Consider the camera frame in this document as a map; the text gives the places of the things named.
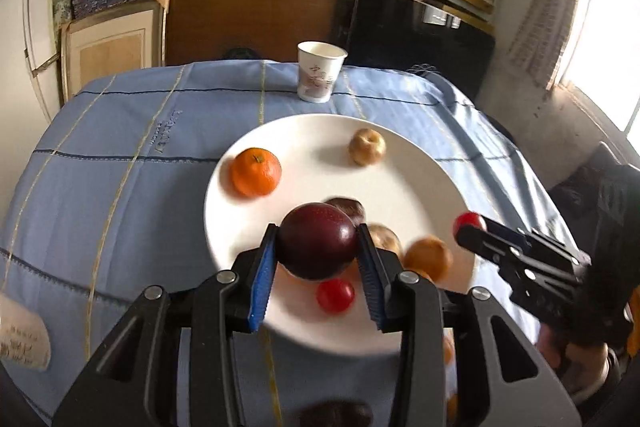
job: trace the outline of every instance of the person's hand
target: person's hand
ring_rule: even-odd
[[[562,353],[570,360],[569,369],[562,375],[561,381],[569,394],[595,387],[597,391],[607,376],[607,344],[593,347],[581,347],[576,344],[564,344],[559,336],[546,324],[540,325],[540,334],[536,347],[552,369],[558,369],[562,362]]]

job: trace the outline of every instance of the white plate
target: white plate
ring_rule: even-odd
[[[382,162],[358,167],[347,153],[353,134],[372,128],[386,140]],[[282,179],[267,197],[243,200],[228,190],[228,166],[249,147],[270,150],[282,165]],[[213,260],[231,268],[236,255],[258,247],[269,223],[280,224],[294,207],[343,196],[360,201],[367,222],[394,230],[407,248],[431,233],[454,256],[454,267],[443,287],[468,291],[475,256],[458,247],[451,227],[466,211],[453,181],[419,147],[384,127],[332,114],[305,114],[274,120],[234,143],[214,170],[207,188],[204,222]],[[326,315],[315,299],[317,283],[276,272],[265,323],[277,332],[322,351],[344,355],[396,352],[400,334],[383,335],[370,320],[362,288],[354,305],[342,315]]]

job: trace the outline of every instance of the curtain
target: curtain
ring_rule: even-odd
[[[537,86],[554,85],[577,0],[533,0],[507,58]]]

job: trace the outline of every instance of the black panel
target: black panel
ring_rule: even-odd
[[[412,0],[357,0],[346,63],[393,70],[427,63],[475,99],[495,39],[450,15],[444,25],[425,23],[427,9]]]

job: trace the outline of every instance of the window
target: window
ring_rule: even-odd
[[[640,0],[588,0],[563,77],[640,152]]]

